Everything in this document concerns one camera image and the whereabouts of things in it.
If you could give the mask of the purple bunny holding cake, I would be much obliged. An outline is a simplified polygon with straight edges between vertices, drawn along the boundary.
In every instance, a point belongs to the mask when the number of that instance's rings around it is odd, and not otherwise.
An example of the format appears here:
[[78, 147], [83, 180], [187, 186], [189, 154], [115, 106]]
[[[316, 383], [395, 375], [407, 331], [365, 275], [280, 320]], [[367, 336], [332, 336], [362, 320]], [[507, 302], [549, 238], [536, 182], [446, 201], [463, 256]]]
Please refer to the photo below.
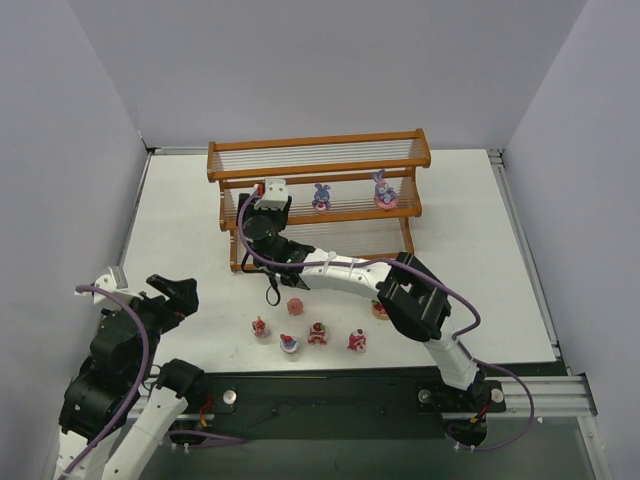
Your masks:
[[331, 208], [331, 186], [328, 184], [316, 183], [316, 191], [312, 200], [312, 207], [318, 213], [323, 213]]

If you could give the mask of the pink bear with cream hat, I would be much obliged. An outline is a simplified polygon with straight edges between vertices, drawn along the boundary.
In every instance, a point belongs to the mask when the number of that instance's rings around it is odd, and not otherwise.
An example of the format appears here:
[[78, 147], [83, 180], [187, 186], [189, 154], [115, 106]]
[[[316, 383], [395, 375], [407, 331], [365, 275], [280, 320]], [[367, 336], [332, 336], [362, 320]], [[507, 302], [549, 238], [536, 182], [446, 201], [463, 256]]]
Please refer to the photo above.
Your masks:
[[367, 337], [363, 329], [356, 329], [349, 334], [347, 348], [357, 353], [364, 353], [367, 349]]

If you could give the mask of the strawberry bear tart toy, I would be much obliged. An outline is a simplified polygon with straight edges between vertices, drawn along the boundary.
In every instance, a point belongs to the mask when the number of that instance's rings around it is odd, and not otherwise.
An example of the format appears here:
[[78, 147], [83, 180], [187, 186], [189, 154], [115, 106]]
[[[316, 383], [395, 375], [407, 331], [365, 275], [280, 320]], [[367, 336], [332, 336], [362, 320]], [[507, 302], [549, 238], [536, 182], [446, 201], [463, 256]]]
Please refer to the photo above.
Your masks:
[[377, 319], [380, 319], [380, 320], [389, 319], [389, 315], [387, 314], [385, 308], [379, 301], [371, 302], [371, 312]]

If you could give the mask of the purple bunny sitting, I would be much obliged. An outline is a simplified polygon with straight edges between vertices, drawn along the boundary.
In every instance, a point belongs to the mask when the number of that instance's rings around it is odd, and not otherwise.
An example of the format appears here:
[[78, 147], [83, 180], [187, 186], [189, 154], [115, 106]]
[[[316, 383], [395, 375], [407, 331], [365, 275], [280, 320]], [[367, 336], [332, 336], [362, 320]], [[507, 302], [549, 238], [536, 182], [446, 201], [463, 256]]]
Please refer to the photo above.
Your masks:
[[385, 170], [381, 169], [372, 174], [375, 182], [374, 203], [383, 210], [391, 210], [397, 207], [398, 196], [395, 190], [385, 179]]

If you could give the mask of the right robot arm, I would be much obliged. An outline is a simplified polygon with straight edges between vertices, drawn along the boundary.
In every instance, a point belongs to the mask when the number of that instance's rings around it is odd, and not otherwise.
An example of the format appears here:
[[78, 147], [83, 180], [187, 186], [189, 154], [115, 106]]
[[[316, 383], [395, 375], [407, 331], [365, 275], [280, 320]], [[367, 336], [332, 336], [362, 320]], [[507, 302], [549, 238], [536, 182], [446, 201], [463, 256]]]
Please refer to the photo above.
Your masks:
[[443, 383], [467, 391], [479, 366], [460, 342], [481, 317], [462, 295], [445, 286], [413, 254], [364, 260], [340, 256], [281, 235], [282, 211], [243, 205], [237, 215], [239, 238], [254, 266], [272, 284], [302, 290], [350, 293], [380, 303], [395, 329], [423, 344]]

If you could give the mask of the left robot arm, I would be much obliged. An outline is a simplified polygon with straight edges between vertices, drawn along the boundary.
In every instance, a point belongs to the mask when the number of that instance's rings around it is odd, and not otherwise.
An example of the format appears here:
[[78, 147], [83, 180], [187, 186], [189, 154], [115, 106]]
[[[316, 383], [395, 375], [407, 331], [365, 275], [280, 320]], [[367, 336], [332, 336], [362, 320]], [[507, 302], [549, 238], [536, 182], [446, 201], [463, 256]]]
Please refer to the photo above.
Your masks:
[[109, 267], [93, 283], [75, 289], [91, 296], [102, 319], [88, 357], [64, 393], [57, 479], [138, 478], [177, 417], [211, 398], [203, 370], [171, 360], [161, 367], [129, 433], [122, 432], [162, 335], [199, 307], [193, 278], [169, 280], [153, 274], [146, 282], [158, 296], [130, 290], [123, 271]]

